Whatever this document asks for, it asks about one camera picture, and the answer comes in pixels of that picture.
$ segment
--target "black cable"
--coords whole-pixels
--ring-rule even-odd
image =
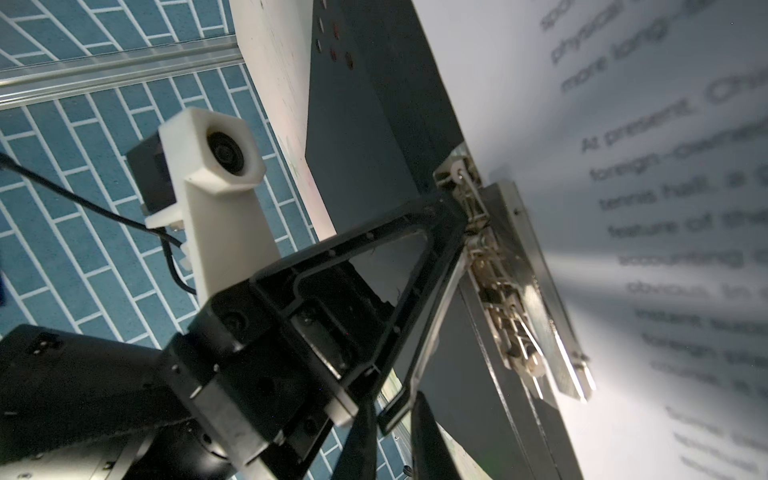
[[[41,185],[45,188],[48,188],[49,190],[61,195],[64,198],[72,200],[76,204],[89,209],[95,214],[99,214],[110,220],[114,220],[118,223],[122,223],[123,225],[126,225],[128,227],[135,228],[136,230],[141,230],[142,232],[151,233],[156,237],[160,237],[160,242],[163,246],[163,255],[165,255],[165,261],[168,264],[168,269],[170,270],[170,276],[173,277],[174,282],[179,287],[184,289],[184,291],[192,293],[193,295],[197,295],[197,292],[195,291],[194,288],[192,288],[191,286],[188,286],[186,283],[184,283],[181,280],[181,278],[179,278],[179,275],[176,272],[176,268],[174,267],[174,257],[170,251],[170,246],[174,245],[176,247],[181,248],[181,241],[176,237],[170,235],[168,232],[166,232],[164,228],[155,228],[155,229],[147,228],[147,226],[144,225],[143,223],[139,223],[137,221],[131,220],[130,218],[122,217],[121,215],[112,213],[105,208],[99,207],[97,204],[94,204],[88,200],[85,200],[83,197],[77,194],[73,194],[71,191],[63,187],[59,187],[57,184],[53,183],[52,181],[50,181],[45,177],[41,177],[40,175],[36,174],[32,170],[28,170],[22,167],[21,165],[17,164],[13,158],[9,157],[7,154],[4,154],[2,152],[0,152],[0,169],[11,170],[21,175],[22,177],[27,177],[29,180],[32,180],[36,184]]]

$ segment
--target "binder mechanism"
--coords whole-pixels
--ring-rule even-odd
[[[588,401],[597,388],[589,359],[576,340],[515,184],[503,180],[483,187],[465,145],[449,155],[434,178],[467,214],[467,258],[457,268],[466,268],[472,280],[504,366],[520,376],[534,398],[555,408],[547,377],[563,394]]]

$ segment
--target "silver metal strip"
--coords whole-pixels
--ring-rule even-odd
[[[243,63],[234,35],[0,71],[0,110]]]

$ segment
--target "blue tile wall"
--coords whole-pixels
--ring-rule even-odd
[[[39,15],[38,3],[5,0],[0,9],[6,15]],[[112,3],[123,4],[85,0],[79,5],[99,9],[113,8]],[[136,18],[153,25],[147,28],[156,28],[151,31],[162,26],[149,19],[155,2],[124,3]],[[218,11],[194,4],[198,15]],[[143,221],[125,154],[185,107],[237,115],[248,123],[267,165],[257,196],[281,255],[315,243],[244,65],[0,111],[0,151],[96,204]],[[184,239],[183,232],[178,235]],[[83,211],[7,171],[0,171],[0,267],[6,298],[0,307],[0,339],[16,325],[32,323],[162,348],[185,331],[199,308],[194,296],[170,278],[155,237]],[[191,274],[184,279],[194,286]],[[306,480],[330,478],[347,433],[333,430]],[[395,439],[379,438],[377,478],[400,480],[403,464]]]
[[[231,33],[229,0],[3,0],[0,69]]]

